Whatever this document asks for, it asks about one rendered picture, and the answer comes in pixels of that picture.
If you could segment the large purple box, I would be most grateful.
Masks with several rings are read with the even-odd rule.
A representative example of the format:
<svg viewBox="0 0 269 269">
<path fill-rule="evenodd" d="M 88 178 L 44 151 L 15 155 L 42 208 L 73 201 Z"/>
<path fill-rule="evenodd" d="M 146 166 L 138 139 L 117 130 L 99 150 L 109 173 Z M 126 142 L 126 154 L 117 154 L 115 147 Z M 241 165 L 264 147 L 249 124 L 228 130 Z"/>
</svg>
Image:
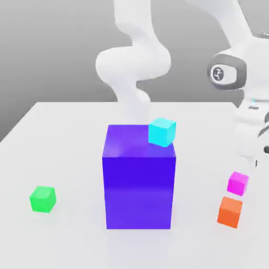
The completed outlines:
<svg viewBox="0 0 269 269">
<path fill-rule="evenodd" d="M 176 154 L 148 142 L 147 125 L 109 125 L 102 153 L 106 227 L 170 229 Z"/>
</svg>

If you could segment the small green cube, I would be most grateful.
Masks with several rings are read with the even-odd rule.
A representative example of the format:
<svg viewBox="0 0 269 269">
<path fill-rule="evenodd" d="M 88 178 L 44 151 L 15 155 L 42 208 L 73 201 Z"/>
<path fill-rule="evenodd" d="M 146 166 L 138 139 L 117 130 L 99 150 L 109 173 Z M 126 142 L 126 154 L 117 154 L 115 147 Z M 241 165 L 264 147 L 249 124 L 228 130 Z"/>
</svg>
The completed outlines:
<svg viewBox="0 0 269 269">
<path fill-rule="evenodd" d="M 37 186 L 29 199 L 34 212 L 50 213 L 57 201 L 55 188 Z"/>
</svg>

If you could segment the small magenta cube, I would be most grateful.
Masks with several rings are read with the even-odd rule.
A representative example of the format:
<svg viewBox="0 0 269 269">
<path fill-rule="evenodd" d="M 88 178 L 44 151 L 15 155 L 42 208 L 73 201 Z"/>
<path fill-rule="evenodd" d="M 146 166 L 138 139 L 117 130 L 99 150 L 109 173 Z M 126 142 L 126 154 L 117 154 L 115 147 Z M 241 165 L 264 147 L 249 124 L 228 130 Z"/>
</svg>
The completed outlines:
<svg viewBox="0 0 269 269">
<path fill-rule="evenodd" d="M 249 176 L 234 171 L 228 181 L 227 191 L 233 194 L 243 196 L 249 182 Z"/>
</svg>

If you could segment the small cyan cube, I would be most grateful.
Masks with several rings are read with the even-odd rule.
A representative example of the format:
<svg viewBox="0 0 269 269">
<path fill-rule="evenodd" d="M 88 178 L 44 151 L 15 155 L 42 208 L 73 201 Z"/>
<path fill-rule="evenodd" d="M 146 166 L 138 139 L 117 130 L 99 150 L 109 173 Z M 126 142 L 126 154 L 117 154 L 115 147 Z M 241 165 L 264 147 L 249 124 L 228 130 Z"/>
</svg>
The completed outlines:
<svg viewBox="0 0 269 269">
<path fill-rule="evenodd" d="M 176 122 L 166 118 L 157 118 L 148 126 L 148 142 L 168 147 L 175 139 Z"/>
</svg>

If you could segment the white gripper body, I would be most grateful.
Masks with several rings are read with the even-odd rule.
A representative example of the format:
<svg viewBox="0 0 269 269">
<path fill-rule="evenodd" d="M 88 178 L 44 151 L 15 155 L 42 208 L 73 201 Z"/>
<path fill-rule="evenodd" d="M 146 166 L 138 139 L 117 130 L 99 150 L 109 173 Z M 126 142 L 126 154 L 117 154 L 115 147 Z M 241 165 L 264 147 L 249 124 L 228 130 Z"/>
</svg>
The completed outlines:
<svg viewBox="0 0 269 269">
<path fill-rule="evenodd" d="M 244 157 L 250 169 L 255 169 L 260 157 L 269 156 L 269 124 L 265 126 L 240 123 L 235 129 L 239 156 Z"/>
</svg>

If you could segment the small orange cube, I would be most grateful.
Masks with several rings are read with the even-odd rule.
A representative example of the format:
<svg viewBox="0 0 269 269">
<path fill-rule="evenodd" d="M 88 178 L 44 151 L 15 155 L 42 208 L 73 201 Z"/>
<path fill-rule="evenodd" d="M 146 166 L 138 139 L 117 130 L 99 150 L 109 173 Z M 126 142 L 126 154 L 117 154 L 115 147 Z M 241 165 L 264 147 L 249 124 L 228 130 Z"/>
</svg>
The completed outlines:
<svg viewBox="0 0 269 269">
<path fill-rule="evenodd" d="M 236 229 L 239 223 L 242 205 L 242 201 L 224 196 L 219 208 L 217 222 Z"/>
</svg>

